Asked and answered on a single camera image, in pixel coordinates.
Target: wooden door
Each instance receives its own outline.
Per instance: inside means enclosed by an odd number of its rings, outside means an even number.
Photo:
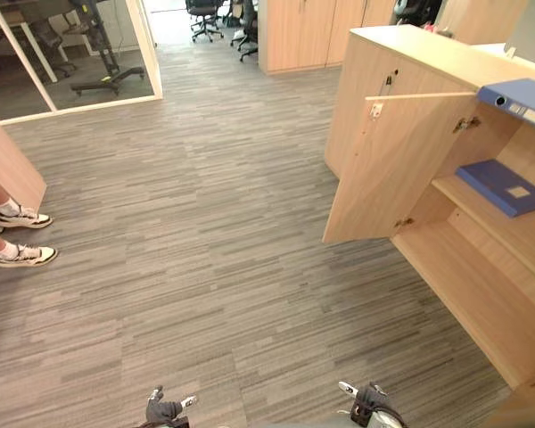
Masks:
[[[259,2],[259,66],[264,72],[300,67],[303,1]]]
[[[535,383],[516,388],[481,428],[535,428]]]
[[[325,66],[335,0],[300,0],[300,9],[299,67]]]
[[[395,235],[457,139],[456,124],[475,106],[473,93],[367,97],[323,241]]]
[[[44,179],[1,126],[0,185],[16,201],[35,210],[45,194]]]
[[[342,62],[347,51],[349,30],[362,27],[363,11],[367,0],[337,0],[329,42],[327,65]]]
[[[366,0],[363,27],[389,25],[396,0]]]

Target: cabinet door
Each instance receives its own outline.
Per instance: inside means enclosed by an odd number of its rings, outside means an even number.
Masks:
[[[367,97],[323,241],[387,237],[416,205],[469,119],[475,94]],[[373,118],[371,110],[382,108]]]
[[[265,72],[300,67],[303,0],[259,2],[259,66]]]
[[[299,66],[324,66],[327,62],[335,0],[300,0]]]
[[[395,3],[395,0],[366,0],[363,27],[389,25]]]
[[[366,0],[337,0],[327,65],[339,64],[347,51],[349,30],[362,26]]]

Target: wooden cupboard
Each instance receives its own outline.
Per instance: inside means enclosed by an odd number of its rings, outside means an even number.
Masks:
[[[349,30],[363,26],[366,0],[337,0],[329,41],[327,65],[341,64],[347,50]]]
[[[505,43],[529,0],[447,0],[436,23],[468,45]]]
[[[339,65],[349,30],[388,25],[394,0],[263,0],[259,66],[266,73]]]
[[[1,126],[0,184],[16,201],[35,210],[44,198],[44,179]]]
[[[535,383],[535,211],[509,218],[455,171],[497,159],[535,185],[535,127],[476,97],[514,78],[535,69],[411,26],[353,29],[323,238],[391,238],[512,389]]]
[[[333,0],[300,0],[299,67],[325,66],[333,27],[333,3]]]

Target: person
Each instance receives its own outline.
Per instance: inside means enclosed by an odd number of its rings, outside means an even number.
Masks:
[[[34,210],[23,207],[0,186],[0,227],[28,227],[41,229],[54,220]],[[57,250],[50,247],[30,247],[9,243],[0,238],[0,268],[32,268],[46,265],[57,257]]]
[[[182,401],[162,402],[164,392],[162,385],[155,386],[146,406],[146,422],[138,428],[190,428],[187,417],[179,417],[187,407],[196,404],[194,395],[186,397]]]

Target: glass wall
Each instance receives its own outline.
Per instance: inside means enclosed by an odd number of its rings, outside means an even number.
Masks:
[[[21,20],[16,13],[8,12],[6,16],[11,21]],[[0,29],[0,120],[46,111],[50,109],[44,98]]]
[[[39,80],[35,84],[23,58],[6,49],[0,28],[0,119],[49,111],[44,97],[64,110],[153,95],[127,3],[0,0],[0,13]]]

